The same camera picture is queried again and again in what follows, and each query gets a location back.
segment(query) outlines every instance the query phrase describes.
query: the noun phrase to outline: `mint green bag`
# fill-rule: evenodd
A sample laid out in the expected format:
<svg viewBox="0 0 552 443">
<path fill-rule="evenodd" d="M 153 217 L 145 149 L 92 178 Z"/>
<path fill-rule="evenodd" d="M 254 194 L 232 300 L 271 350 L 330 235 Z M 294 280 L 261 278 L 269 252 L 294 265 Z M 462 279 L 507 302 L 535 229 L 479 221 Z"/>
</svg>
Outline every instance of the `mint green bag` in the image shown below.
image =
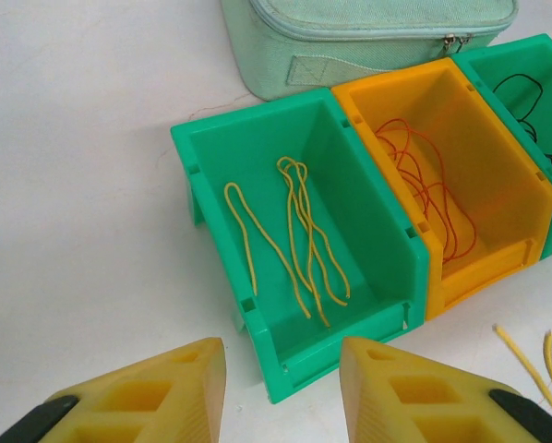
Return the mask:
<svg viewBox="0 0 552 443">
<path fill-rule="evenodd" d="M 487 46 L 518 0 L 222 0 L 241 77 L 272 100 Z"/>
</svg>

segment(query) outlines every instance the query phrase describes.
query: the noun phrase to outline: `white table surface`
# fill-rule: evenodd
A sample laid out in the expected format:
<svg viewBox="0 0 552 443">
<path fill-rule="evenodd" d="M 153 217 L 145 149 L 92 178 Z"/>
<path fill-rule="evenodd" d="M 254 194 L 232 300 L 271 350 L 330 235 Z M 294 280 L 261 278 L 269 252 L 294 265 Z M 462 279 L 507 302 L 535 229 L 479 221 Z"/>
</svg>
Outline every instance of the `white table surface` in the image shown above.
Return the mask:
<svg viewBox="0 0 552 443">
<path fill-rule="evenodd" d="M 552 0 L 521 3 L 499 42 L 552 35 Z M 347 441 L 337 371 L 269 403 L 187 212 L 170 126 L 254 103 L 217 0 L 0 1 L 0 433 L 56 390 L 219 336 L 222 442 Z M 496 322 L 546 377 L 552 257 L 392 344 L 541 401 Z"/>
</svg>

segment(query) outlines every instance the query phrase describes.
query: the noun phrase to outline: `orange plastic bin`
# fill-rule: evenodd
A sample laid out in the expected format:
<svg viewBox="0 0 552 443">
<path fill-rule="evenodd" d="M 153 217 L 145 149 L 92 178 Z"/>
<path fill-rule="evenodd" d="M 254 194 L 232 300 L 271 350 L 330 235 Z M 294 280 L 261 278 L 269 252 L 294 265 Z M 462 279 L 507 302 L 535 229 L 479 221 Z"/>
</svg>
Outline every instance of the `orange plastic bin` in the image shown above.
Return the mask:
<svg viewBox="0 0 552 443">
<path fill-rule="evenodd" d="M 539 260 L 552 217 L 552 185 L 450 59 L 332 91 L 430 252 L 427 319 Z M 410 136 L 411 158 L 401 173 L 397 152 L 407 146 L 407 132 L 384 134 L 395 137 L 394 154 L 377 133 L 393 119 L 424 135 Z M 447 220 L 429 204 L 425 210 L 415 176 L 424 176 L 428 185 L 443 177 L 446 202 L 442 186 L 429 187 L 427 199 L 447 205 L 441 209 L 450 210 L 457 248 L 469 245 L 469 252 L 447 257 L 447 248 L 454 247 Z"/>
</svg>

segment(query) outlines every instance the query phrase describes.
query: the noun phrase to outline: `red string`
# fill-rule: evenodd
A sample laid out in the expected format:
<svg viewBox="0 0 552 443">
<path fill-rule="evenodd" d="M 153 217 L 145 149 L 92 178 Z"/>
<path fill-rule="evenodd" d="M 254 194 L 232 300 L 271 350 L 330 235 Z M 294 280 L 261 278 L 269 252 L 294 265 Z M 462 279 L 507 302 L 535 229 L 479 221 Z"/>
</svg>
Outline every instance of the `red string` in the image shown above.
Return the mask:
<svg viewBox="0 0 552 443">
<path fill-rule="evenodd" d="M 393 123 L 401 123 L 403 127 L 389 127 Z M 405 131 L 407 133 L 407 139 L 405 141 L 404 148 L 402 150 L 398 150 L 397 147 L 393 142 L 391 142 L 387 137 L 381 135 L 388 132 L 397 132 L 397 131 Z M 477 242 L 477 228 L 471 219 L 471 217 L 458 205 L 458 203 L 455 201 L 452 193 L 446 186 L 446 170 L 444 167 L 444 161 L 442 160 L 442 155 L 440 154 L 440 151 L 438 150 L 437 146 L 430 140 L 426 135 L 412 129 L 409 124 L 403 120 L 402 118 L 393 118 L 389 120 L 387 123 L 385 123 L 383 126 L 381 126 L 377 132 L 375 133 L 377 138 L 384 141 L 386 144 L 388 144 L 391 148 L 391 153 L 389 154 L 391 158 L 393 159 L 395 163 L 395 167 L 399 171 L 399 173 L 402 175 L 402 179 L 410 185 L 413 189 L 415 189 L 416 194 L 413 195 L 414 198 L 421 198 L 422 204 L 424 206 L 423 212 L 424 216 L 427 220 L 429 220 L 429 207 L 432 206 L 434 211 L 438 214 L 440 217 L 442 224 L 444 225 L 444 229 L 446 231 L 446 241 L 444 243 L 444 259 L 443 263 L 448 263 L 449 261 L 455 260 L 457 258 L 461 258 L 469 254 L 475 247 Z M 424 180 L 424 175 L 422 173 L 422 169 L 420 167 L 420 164 L 418 160 L 415 158 L 415 156 L 409 152 L 409 148 L 412 142 L 412 135 L 418 136 L 421 139 L 423 139 L 436 153 L 436 156 L 438 158 L 438 164 L 440 166 L 440 181 L 433 183 L 431 185 L 426 185 L 426 182 Z M 401 168 L 403 159 L 409 159 L 413 162 L 415 169 L 417 171 L 417 174 L 410 173 L 409 171 L 406 171 L 405 169 Z M 438 207 L 438 204 L 434 201 L 434 199 L 431 197 L 429 190 L 435 186 L 442 186 L 442 206 L 444 212 Z M 472 230 L 473 230 L 473 240 L 471 244 L 464 250 L 464 252 L 458 253 L 459 251 L 459 235 L 457 235 L 457 231 L 454 228 L 454 225 L 452 223 L 452 218 L 450 216 L 449 211 L 449 197 L 454 203 L 454 206 L 464 215 L 464 217 L 467 219 L 467 221 L 471 224 Z"/>
</svg>

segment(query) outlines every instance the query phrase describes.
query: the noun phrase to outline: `green plastic bin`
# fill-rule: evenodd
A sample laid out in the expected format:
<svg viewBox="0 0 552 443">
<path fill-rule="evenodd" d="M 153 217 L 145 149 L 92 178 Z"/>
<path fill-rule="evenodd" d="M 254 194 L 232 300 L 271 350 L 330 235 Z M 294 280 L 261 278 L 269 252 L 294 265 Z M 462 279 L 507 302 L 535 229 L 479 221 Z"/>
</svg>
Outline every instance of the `green plastic bin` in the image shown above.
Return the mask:
<svg viewBox="0 0 552 443">
<path fill-rule="evenodd" d="M 537 35 L 455 54 L 452 58 L 552 184 L 552 40 L 549 36 Z M 552 221 L 542 258 L 551 254 Z"/>
<path fill-rule="evenodd" d="M 272 402 L 337 367 L 343 337 L 388 341 L 424 322 L 426 247 L 329 90 L 185 123 L 173 127 L 172 136 L 190 185 L 194 223 L 206 221 L 216 242 Z M 291 262 L 288 189 L 276 168 L 284 155 L 307 165 L 315 221 L 329 236 L 352 288 L 342 307 L 318 284 L 330 328 L 299 284 L 315 314 L 305 317 L 281 261 L 233 197 L 249 234 L 258 276 L 254 295 L 243 236 L 224 199 L 225 185 L 236 182 Z M 298 223 L 294 233 L 298 250 L 306 250 Z M 343 294 L 342 282 L 325 261 L 333 291 Z M 321 275 L 317 266 L 315 275 Z"/>
</svg>

